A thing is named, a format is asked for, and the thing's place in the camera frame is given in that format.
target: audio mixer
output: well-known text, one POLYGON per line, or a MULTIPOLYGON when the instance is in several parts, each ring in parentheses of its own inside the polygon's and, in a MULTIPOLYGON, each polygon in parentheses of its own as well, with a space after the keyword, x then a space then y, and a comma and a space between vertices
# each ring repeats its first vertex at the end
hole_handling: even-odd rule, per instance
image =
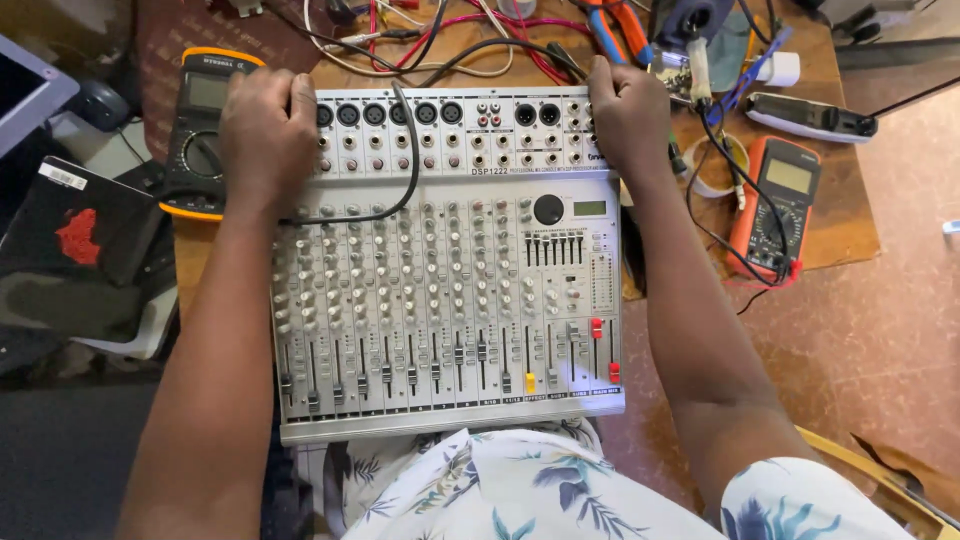
POLYGON ((587 90, 320 90, 272 302, 284 444, 624 409, 619 181, 587 90), (409 129, 414 123, 415 134, 409 129))

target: computer monitor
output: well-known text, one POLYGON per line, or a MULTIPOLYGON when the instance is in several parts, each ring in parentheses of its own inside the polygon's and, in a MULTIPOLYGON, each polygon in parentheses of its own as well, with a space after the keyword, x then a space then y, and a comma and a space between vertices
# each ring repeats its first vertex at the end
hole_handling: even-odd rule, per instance
POLYGON ((78 91, 76 81, 0 36, 0 158, 78 91))

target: floor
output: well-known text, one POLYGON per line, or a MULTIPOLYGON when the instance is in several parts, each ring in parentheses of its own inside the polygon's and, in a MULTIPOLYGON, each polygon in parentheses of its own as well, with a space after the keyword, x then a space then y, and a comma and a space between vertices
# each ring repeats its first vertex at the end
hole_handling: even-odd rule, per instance
MULTIPOLYGON (((802 274, 741 318, 799 426, 853 448, 848 432, 960 477, 960 88, 884 117, 858 148, 882 244, 875 260, 802 274)), ((750 291, 730 291, 738 309, 750 291)), ((677 445, 646 334, 644 303, 626 306, 627 412, 602 419, 617 469, 689 508, 693 482, 677 445)))

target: white shirt with blue leaves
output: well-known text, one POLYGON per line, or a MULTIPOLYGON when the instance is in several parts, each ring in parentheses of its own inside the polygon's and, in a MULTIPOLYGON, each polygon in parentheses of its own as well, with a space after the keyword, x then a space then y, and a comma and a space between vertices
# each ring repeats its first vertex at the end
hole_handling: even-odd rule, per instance
MULTIPOLYGON (((723 538, 601 452, 583 419, 351 442, 344 538, 723 538)), ((793 457, 747 467, 721 512, 731 540, 911 538, 843 477, 793 457)))

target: pliers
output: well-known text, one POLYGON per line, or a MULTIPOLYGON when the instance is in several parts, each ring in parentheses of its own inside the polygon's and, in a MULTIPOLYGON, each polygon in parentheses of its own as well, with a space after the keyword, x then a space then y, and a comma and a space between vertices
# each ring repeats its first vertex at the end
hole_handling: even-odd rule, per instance
POLYGON ((603 0, 587 0, 587 2, 596 6, 587 11, 587 24, 600 44, 600 48, 603 49, 604 54, 611 62, 630 63, 630 57, 620 48, 620 43, 616 40, 613 30, 610 28, 611 13, 616 22, 619 23, 620 29, 623 30, 623 36, 630 47, 631 55, 644 66, 653 61, 653 50, 650 48, 647 35, 643 32, 643 24, 636 16, 633 6, 625 2, 614 2, 609 7, 604 8, 601 7, 604 4, 603 0))

